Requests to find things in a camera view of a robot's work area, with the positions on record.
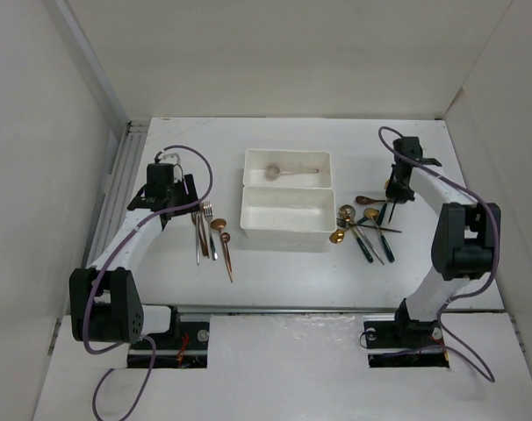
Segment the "gold spoon green handle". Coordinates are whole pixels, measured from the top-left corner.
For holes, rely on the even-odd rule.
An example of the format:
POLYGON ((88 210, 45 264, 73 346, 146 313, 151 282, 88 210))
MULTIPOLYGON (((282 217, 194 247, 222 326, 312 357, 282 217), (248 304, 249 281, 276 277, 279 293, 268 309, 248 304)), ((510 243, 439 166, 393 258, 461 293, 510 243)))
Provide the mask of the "gold spoon green handle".
MULTIPOLYGON (((377 221, 377 217, 379 216, 379 211, 378 210, 376 210, 374 208, 367 208, 367 209, 364 210, 363 214, 375 226, 381 227, 379 222, 377 221)), ((379 240, 380 240, 380 243, 381 243, 381 245, 383 247, 383 250, 385 252, 385 256, 386 256, 387 260, 390 263, 393 263, 395 261, 395 257, 394 257, 392 249, 391 249, 391 247, 390 247, 385 235, 381 231, 377 231, 377 232, 378 232, 379 240)))

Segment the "brown wooden spoon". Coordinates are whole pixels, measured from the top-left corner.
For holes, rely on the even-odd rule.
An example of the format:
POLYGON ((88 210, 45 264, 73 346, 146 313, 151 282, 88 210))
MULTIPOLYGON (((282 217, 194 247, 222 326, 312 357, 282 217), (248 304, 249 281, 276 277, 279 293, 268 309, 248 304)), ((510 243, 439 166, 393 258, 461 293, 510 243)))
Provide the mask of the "brown wooden spoon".
POLYGON ((374 198, 367 197, 367 196, 357 196, 355 198, 355 201, 357 204, 362 205, 362 206, 388 202, 387 199, 374 199, 374 198))

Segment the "rose gold fork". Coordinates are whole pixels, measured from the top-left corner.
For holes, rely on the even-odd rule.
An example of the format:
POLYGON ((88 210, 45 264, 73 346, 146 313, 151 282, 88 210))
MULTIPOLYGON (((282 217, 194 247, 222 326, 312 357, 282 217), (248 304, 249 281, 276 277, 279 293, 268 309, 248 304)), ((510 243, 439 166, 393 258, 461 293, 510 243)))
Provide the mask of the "rose gold fork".
POLYGON ((202 254, 204 255, 204 257, 209 258, 209 247, 207 241, 207 234, 205 233, 205 221, 202 211, 197 214, 197 225, 202 254))

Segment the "copper spoon thin handle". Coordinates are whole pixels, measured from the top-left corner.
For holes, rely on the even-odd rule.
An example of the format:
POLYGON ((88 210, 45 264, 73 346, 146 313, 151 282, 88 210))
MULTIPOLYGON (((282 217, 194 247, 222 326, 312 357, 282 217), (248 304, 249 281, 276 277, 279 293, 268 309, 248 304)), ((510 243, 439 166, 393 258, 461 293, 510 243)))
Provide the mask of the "copper spoon thin handle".
POLYGON ((230 234, 228 232, 222 232, 220 234, 220 239, 221 239, 225 262, 226 262, 226 270, 227 270, 230 282, 233 283, 234 282, 233 268, 232 268, 232 262, 231 262, 229 248, 228 248, 228 243, 231 239, 230 234))

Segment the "silver thin fork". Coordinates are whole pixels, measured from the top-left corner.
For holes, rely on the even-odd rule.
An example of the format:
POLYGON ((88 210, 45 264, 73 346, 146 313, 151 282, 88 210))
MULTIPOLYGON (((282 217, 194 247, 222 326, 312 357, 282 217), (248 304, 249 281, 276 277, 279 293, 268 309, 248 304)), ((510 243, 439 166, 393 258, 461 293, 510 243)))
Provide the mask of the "silver thin fork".
POLYGON ((196 211, 191 213, 191 220, 195 227, 196 262, 197 262, 197 265, 199 266, 200 261, 201 261, 201 241, 200 241, 199 219, 198 219, 198 213, 196 211))

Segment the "black ladle spoon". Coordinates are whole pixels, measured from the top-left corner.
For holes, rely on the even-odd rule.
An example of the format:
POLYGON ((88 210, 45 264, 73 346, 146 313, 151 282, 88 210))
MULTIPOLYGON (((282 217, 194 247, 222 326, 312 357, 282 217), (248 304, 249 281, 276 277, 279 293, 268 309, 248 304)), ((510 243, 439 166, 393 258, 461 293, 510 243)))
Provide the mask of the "black ladle spoon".
POLYGON ((269 165, 264 169, 264 176, 268 181, 275 181, 283 176, 315 175, 319 172, 317 168, 281 169, 277 165, 269 165))

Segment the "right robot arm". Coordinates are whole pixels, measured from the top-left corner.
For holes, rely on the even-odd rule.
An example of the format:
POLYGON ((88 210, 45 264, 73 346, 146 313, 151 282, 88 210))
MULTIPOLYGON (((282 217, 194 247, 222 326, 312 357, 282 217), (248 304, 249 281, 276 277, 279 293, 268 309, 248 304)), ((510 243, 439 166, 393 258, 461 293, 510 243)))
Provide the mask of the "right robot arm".
POLYGON ((432 266, 421 285, 403 299, 384 328, 387 347, 416 348, 431 343, 447 306, 477 291, 457 291, 485 274, 495 276, 500 258, 498 205, 447 178, 441 162, 423 155, 420 140, 402 134, 389 147, 394 155, 386 188, 397 203, 421 196, 438 216, 430 256, 432 266))

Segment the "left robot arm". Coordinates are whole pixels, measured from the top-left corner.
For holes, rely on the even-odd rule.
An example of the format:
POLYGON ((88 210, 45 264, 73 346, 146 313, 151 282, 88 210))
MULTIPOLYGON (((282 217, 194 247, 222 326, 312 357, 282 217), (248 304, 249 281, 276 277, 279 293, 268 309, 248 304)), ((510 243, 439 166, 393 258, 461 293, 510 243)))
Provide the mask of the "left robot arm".
POLYGON ((135 274, 153 241, 170 219, 199 209, 191 174, 175 177, 175 166, 147 166, 147 182, 126 208, 110 245, 87 268, 69 278, 72 333, 77 341, 133 344, 143 336, 161 347, 175 346, 182 327, 172 309, 141 303, 135 274))

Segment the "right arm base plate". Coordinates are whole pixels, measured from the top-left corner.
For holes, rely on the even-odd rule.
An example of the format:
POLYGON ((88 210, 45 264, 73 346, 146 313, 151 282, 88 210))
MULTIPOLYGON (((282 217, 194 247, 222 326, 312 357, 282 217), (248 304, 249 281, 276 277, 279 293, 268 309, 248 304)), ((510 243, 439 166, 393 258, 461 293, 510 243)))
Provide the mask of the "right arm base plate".
POLYGON ((363 346, 370 368, 449 368, 442 329, 436 322, 406 323, 365 318, 363 346))

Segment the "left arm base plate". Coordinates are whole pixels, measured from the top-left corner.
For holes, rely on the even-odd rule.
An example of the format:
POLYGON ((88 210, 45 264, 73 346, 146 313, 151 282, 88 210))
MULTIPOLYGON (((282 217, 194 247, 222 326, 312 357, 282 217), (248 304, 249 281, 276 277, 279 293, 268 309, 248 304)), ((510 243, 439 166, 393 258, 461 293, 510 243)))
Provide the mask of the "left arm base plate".
POLYGON ((210 317, 177 313, 164 333, 150 334, 156 344, 155 368, 207 368, 210 317))

